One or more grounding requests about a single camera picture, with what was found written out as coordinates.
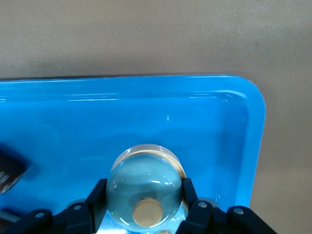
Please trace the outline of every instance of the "blue tray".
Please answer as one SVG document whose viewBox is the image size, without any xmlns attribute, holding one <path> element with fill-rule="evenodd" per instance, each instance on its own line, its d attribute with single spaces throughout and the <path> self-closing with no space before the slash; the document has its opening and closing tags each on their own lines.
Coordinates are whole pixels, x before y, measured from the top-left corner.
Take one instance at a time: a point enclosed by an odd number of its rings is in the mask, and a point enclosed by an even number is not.
<svg viewBox="0 0 312 234">
<path fill-rule="evenodd" d="M 248 206 L 264 118 L 259 90 L 234 76 L 2 81 L 0 144 L 29 168 L 0 209 L 56 214 L 143 143 L 174 152 L 199 197 Z"/>
</svg>

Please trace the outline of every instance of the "beige wall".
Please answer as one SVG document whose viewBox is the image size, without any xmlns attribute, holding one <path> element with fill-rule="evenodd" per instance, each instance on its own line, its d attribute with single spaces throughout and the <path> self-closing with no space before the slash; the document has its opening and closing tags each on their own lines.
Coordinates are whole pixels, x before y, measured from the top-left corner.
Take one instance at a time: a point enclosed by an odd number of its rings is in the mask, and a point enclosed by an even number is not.
<svg viewBox="0 0 312 234">
<path fill-rule="evenodd" d="M 222 73 L 266 100 L 251 208 L 278 233 L 310 233 L 310 0 L 0 3 L 0 78 Z"/>
</svg>

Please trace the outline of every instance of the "dark object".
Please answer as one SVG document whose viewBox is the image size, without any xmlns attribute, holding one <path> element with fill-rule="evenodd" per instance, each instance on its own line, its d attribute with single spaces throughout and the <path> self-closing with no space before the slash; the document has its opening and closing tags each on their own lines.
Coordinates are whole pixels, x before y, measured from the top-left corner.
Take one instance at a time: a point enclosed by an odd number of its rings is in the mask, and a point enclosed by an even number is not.
<svg viewBox="0 0 312 234">
<path fill-rule="evenodd" d="M 25 165 L 0 148 L 0 193 L 5 193 L 23 176 Z"/>
<path fill-rule="evenodd" d="M 10 227 L 13 223 L 17 222 L 20 217 L 5 212 L 5 211 L 0 211 L 0 233 Z"/>
<path fill-rule="evenodd" d="M 225 213 L 197 198 L 191 179 L 182 181 L 184 202 L 189 214 L 176 234 L 276 234 L 261 218 L 247 207 L 236 206 Z"/>
<path fill-rule="evenodd" d="M 1 234 L 93 234 L 106 212 L 107 179 L 100 179 L 85 202 L 75 203 L 56 216 L 49 210 L 35 210 Z M 227 213 L 197 198 L 192 181 L 182 180 L 183 200 L 189 208 L 176 234 L 276 234 L 250 209 L 231 207 Z"/>
</svg>

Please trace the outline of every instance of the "black mechanical part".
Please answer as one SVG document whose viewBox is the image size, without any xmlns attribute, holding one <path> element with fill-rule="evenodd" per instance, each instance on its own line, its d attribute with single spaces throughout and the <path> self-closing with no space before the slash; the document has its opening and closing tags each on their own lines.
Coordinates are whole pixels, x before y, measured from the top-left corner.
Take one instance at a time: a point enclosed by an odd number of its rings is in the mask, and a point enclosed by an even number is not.
<svg viewBox="0 0 312 234">
<path fill-rule="evenodd" d="M 276 234 L 259 216 L 244 206 L 229 208 L 228 219 L 233 226 L 249 234 Z"/>
<path fill-rule="evenodd" d="M 106 213 L 107 179 L 100 179 L 84 202 L 70 205 L 58 215 L 35 210 L 1 234 L 93 234 Z M 183 203 L 188 215 L 176 234 L 276 234 L 249 208 L 231 207 L 227 213 L 207 201 L 198 200 L 192 181 L 182 179 Z"/>
<path fill-rule="evenodd" d="M 0 211 L 0 233 L 20 219 L 19 216 L 6 211 Z"/>
<path fill-rule="evenodd" d="M 182 180 L 184 202 L 189 208 L 176 234 L 276 234 L 247 207 L 231 207 L 227 213 L 197 199 L 190 179 Z"/>
<path fill-rule="evenodd" d="M 84 202 L 77 202 L 52 216 L 49 210 L 34 210 L 1 234 L 93 234 L 106 213 L 107 179 L 100 179 Z"/>
</svg>

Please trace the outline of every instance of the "clear glass sphere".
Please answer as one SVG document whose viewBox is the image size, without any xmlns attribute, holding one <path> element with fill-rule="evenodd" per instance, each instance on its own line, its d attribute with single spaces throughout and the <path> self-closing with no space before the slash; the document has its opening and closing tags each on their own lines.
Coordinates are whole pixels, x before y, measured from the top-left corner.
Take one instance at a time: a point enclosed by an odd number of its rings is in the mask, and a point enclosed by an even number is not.
<svg viewBox="0 0 312 234">
<path fill-rule="evenodd" d="M 125 229 L 146 232 L 170 220 L 182 201 L 181 178 L 164 158 L 154 154 L 128 157 L 111 171 L 107 208 Z"/>
</svg>

